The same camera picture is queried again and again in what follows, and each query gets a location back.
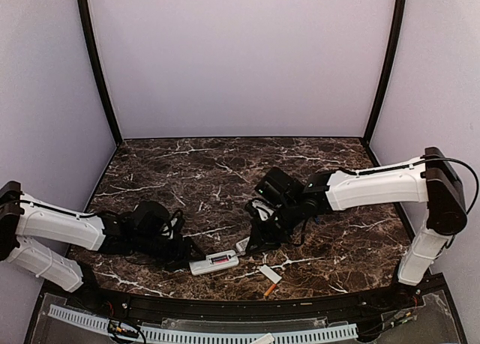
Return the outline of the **slim white remote with QR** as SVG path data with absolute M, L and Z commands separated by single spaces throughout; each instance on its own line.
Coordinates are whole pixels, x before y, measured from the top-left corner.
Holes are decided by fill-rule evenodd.
M 250 240 L 250 238 L 249 238 L 249 237 L 246 237 L 245 239 L 242 239 L 242 240 L 238 241 L 238 242 L 235 244 L 236 250 L 237 250 L 239 253 L 240 253 L 240 252 L 244 252 L 244 251 L 247 249 L 249 240 Z

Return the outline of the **white remote with buttons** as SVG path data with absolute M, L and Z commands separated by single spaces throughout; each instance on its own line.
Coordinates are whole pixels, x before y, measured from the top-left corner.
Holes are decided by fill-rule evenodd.
M 190 272 L 194 276 L 209 274 L 233 268 L 239 264 L 239 258 L 235 250 L 227 250 L 220 253 L 207 255 L 203 260 L 189 263 Z

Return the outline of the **orange battery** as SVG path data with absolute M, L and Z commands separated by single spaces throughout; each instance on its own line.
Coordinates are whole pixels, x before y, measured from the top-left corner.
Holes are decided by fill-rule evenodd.
M 270 287 L 264 292 L 263 296 L 267 298 L 276 288 L 277 288 L 276 283 L 271 284 Z
M 228 256 L 218 256 L 218 257 L 212 258 L 211 263 L 213 265 L 219 265 L 219 264 L 228 262 L 229 260 L 230 258 Z

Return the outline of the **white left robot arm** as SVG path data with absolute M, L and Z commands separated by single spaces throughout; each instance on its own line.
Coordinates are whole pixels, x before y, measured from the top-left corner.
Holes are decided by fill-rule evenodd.
M 1 260 L 48 280 L 90 311 L 106 304 L 106 295 L 93 283 L 86 265 L 65 258 L 38 242 L 46 238 L 107 255 L 141 253 L 167 271 L 185 268 L 205 253 L 181 234 L 182 210 L 174 213 L 158 202 L 143 201 L 124 213 L 92 214 L 50 205 L 24 193 L 17 181 L 1 187 Z

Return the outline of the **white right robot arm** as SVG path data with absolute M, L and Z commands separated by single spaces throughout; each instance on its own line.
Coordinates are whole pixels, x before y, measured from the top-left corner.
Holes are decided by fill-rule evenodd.
M 411 298 L 411 286 L 423 280 L 432 263 L 467 226 L 473 206 L 465 203 L 454 164 L 471 168 L 445 157 L 436 147 L 389 166 L 316 172 L 306 182 L 273 167 L 255 186 L 258 197 L 245 206 L 251 231 L 244 251 L 251 256 L 276 250 L 291 244 L 294 229 L 306 226 L 310 219 L 361 206 L 391 204 L 404 226 L 409 226 L 404 203 L 424 203 L 427 212 L 421 228 L 409 232 L 412 243 L 396 268 L 395 283 L 382 294 L 382 302 L 397 310 Z

